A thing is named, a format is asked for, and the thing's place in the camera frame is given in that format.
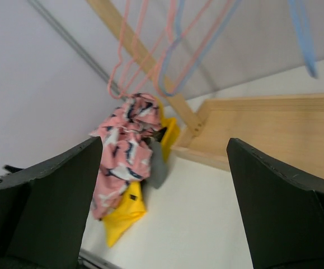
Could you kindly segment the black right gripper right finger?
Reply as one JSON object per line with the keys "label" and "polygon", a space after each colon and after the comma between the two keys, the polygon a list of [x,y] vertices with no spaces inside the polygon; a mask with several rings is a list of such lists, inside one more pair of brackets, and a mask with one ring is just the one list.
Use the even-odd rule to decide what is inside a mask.
{"label": "black right gripper right finger", "polygon": [[254,268],[324,268],[324,179],[231,138],[227,156]]}

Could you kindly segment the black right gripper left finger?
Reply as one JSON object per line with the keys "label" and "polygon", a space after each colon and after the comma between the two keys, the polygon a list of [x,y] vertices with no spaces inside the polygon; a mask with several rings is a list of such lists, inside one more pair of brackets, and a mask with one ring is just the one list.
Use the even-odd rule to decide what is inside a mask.
{"label": "black right gripper left finger", "polygon": [[76,268],[102,155],[94,137],[0,178],[0,268]]}

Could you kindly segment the yellow shorts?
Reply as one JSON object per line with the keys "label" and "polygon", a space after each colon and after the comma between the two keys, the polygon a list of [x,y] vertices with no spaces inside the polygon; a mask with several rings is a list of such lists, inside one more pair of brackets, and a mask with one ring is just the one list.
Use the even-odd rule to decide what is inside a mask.
{"label": "yellow shorts", "polygon": [[140,182],[132,182],[123,193],[118,207],[102,219],[107,246],[111,248],[146,212]]}

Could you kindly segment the pink patterned shorts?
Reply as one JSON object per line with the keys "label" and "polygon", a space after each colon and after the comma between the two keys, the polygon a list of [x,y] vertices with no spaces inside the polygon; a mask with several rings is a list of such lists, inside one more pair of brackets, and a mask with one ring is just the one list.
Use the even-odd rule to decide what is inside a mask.
{"label": "pink patterned shorts", "polygon": [[134,94],[91,132],[103,144],[91,202],[95,219],[103,219],[117,207],[131,182],[150,176],[152,150],[144,139],[161,128],[156,98]]}

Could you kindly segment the grey shorts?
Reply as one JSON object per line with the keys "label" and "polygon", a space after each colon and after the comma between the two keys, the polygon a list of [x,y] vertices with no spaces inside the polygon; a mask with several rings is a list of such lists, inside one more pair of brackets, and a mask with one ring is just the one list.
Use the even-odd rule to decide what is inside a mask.
{"label": "grey shorts", "polygon": [[153,188],[159,189],[167,178],[167,164],[164,161],[162,147],[159,142],[152,140],[149,147],[152,150],[152,157],[151,173],[147,182]]}

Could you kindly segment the blue hanger with grey shorts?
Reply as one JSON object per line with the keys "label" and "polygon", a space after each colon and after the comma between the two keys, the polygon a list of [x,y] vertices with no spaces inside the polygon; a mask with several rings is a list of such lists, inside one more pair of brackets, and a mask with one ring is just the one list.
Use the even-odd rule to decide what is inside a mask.
{"label": "blue hanger with grey shorts", "polygon": [[176,82],[172,85],[172,89],[168,90],[166,87],[166,71],[169,67],[172,54],[177,48],[177,46],[184,40],[184,37],[189,33],[194,24],[202,16],[204,10],[207,8],[207,5],[204,5],[204,7],[200,10],[199,14],[196,16],[195,20],[190,23],[190,25],[187,29],[185,29],[185,31],[182,31],[181,20],[184,11],[185,1],[178,1],[175,20],[173,23],[176,32],[176,37],[174,38],[171,45],[166,49],[166,52],[163,55],[163,61],[159,68],[159,73],[156,80],[156,87],[157,89],[159,89],[162,95],[166,97],[173,97],[181,92],[181,90],[187,84],[188,80],[201,65],[203,58],[211,50],[214,43],[217,41],[217,39],[227,27],[240,3],[241,1],[226,1],[218,17],[215,19],[207,34],[204,36],[204,39],[201,41],[196,52],[192,55],[192,58],[184,67]]}

